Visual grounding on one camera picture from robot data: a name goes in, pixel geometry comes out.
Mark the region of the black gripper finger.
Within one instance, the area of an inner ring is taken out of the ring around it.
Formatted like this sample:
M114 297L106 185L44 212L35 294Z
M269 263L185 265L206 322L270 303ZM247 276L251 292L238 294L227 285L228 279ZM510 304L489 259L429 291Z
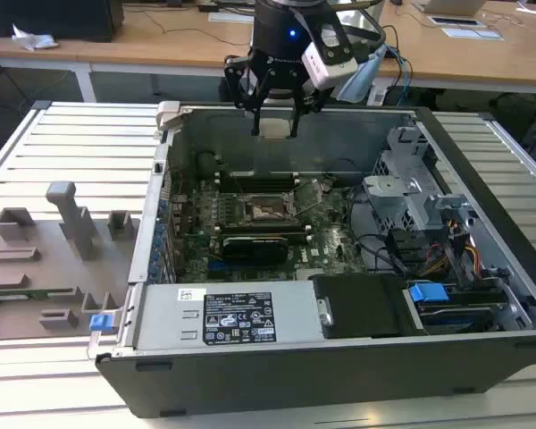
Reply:
M272 89L272 58L265 53L249 53L248 56L240 57L229 55L225 58L223 70L234 105L254 115L251 134L258 136L261 108ZM251 94L240 84L246 71L251 71L256 77Z
M327 102L327 90L318 89L315 84L308 79L301 86L294 88L293 92L294 108L290 136L297 136L298 125L303 115L319 113Z

